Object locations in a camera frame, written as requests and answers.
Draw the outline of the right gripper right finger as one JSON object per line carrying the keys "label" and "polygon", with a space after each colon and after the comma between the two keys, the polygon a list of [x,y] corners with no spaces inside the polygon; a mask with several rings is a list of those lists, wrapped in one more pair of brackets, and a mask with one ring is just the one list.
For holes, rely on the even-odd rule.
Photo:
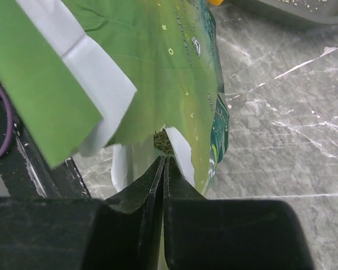
{"label": "right gripper right finger", "polygon": [[300,221],[287,202],[209,200],[171,157],[163,181],[169,269],[314,269]]}

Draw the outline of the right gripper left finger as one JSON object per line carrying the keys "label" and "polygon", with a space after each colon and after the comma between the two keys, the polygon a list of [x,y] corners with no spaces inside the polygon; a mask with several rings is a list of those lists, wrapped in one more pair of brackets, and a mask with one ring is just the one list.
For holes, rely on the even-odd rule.
{"label": "right gripper left finger", "polygon": [[163,169],[106,200],[0,197],[0,269],[157,269]]}

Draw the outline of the yellow plastic scoop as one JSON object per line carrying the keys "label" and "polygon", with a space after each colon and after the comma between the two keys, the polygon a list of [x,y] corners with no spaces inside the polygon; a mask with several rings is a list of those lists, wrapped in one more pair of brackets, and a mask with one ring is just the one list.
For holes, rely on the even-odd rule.
{"label": "yellow plastic scoop", "polygon": [[220,6],[224,0],[209,0],[209,3],[214,6]]}

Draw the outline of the green litter bag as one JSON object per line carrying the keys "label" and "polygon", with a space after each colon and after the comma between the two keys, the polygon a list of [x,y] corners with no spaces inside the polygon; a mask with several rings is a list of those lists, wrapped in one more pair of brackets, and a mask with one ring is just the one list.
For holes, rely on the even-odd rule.
{"label": "green litter bag", "polygon": [[160,131],[202,194],[228,148],[206,1],[0,1],[0,82],[50,168],[114,146],[118,190]]}

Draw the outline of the grey litter box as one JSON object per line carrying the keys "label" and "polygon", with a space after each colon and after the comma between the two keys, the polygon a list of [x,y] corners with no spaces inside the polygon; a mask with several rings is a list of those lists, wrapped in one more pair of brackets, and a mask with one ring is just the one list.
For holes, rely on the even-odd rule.
{"label": "grey litter box", "polygon": [[296,28],[338,25],[338,0],[239,0],[231,3],[267,19]]}

